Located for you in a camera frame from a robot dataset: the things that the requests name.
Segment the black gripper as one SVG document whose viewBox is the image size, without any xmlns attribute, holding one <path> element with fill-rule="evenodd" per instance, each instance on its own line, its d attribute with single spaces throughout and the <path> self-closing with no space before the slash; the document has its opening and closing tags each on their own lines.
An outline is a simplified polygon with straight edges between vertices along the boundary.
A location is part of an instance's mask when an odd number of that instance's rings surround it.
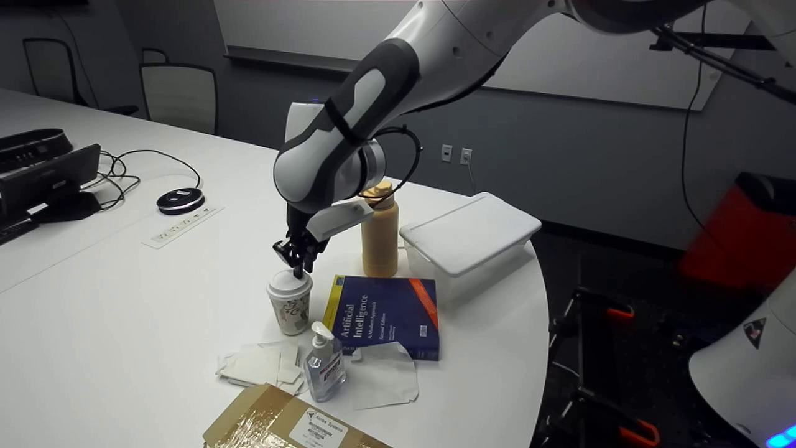
<svg viewBox="0 0 796 448">
<path fill-rule="evenodd" d="M 285 224 L 285 238 L 272 240 L 270 249 L 285 267 L 291 267 L 295 278 L 304 278 L 312 273 L 316 257 L 325 249 L 325 244 L 309 231 L 309 213 L 297 211 L 295 207 L 285 208 Z"/>
</svg>

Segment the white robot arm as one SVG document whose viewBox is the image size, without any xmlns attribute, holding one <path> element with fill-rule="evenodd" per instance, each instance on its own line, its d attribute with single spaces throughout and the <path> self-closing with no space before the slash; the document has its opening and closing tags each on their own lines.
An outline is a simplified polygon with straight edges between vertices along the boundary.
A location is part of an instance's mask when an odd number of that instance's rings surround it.
<svg viewBox="0 0 796 448">
<path fill-rule="evenodd" d="M 753 75 L 670 29 L 670 23 L 709 0 L 416 0 L 402 19 L 356 61 L 310 121 L 289 136 L 272 162 L 272 183 L 285 202 L 289 231 L 272 244 L 295 278 L 312 268 L 346 221 L 321 229 L 338 198 L 368 183 L 360 148 L 388 121 L 454 101 L 486 82 L 515 43 L 549 15 L 566 15 L 597 31 L 654 31 L 669 48 L 743 80 L 786 101 L 794 92 Z"/>
</svg>

